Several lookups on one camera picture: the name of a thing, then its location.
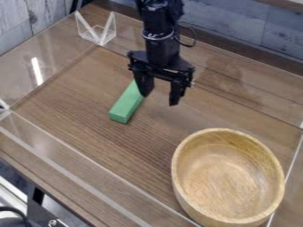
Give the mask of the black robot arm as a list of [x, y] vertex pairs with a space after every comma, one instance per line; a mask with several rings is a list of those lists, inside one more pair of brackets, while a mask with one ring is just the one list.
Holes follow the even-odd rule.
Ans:
[[178, 104], [185, 89], [193, 82], [193, 65], [180, 56], [178, 19], [182, 16], [182, 0], [134, 0], [141, 16], [144, 51], [128, 51], [129, 70], [144, 97], [153, 90], [153, 79], [170, 83], [169, 106]]

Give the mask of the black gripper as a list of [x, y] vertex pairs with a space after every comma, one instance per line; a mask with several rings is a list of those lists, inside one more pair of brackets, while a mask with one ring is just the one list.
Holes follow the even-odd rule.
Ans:
[[138, 92], [148, 97], [153, 90], [153, 79], [161, 79], [170, 83], [169, 106], [176, 106], [193, 81], [193, 66], [180, 56], [180, 46], [190, 47], [190, 44], [182, 43], [177, 34], [141, 36], [145, 50], [128, 52], [129, 70]]

